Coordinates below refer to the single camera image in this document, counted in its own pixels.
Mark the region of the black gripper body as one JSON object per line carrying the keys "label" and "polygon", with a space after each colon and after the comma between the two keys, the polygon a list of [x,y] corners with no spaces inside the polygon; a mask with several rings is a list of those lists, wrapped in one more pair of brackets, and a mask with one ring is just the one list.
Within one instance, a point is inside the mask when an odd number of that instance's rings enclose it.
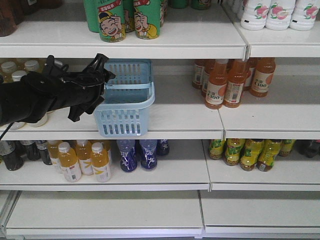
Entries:
{"label": "black gripper body", "polygon": [[21,80],[30,97],[30,107],[23,122],[37,122],[45,113],[69,107],[68,118],[78,122],[83,113],[92,114],[104,101],[105,83],[115,74],[105,69],[109,58],[98,53],[82,70],[68,72],[69,66],[55,65],[49,55],[42,73],[31,71]]}

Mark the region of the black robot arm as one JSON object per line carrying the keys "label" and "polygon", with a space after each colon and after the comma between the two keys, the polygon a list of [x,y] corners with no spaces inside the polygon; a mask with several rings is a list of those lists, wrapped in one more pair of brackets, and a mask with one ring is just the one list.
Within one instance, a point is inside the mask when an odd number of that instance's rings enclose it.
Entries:
{"label": "black robot arm", "polygon": [[31,71],[20,81],[0,86],[0,124],[36,123],[47,112],[70,108],[68,118],[77,122],[83,113],[92,114],[104,101],[105,84],[115,74],[105,69],[109,60],[98,53],[80,72],[58,66],[49,55],[41,73]]}

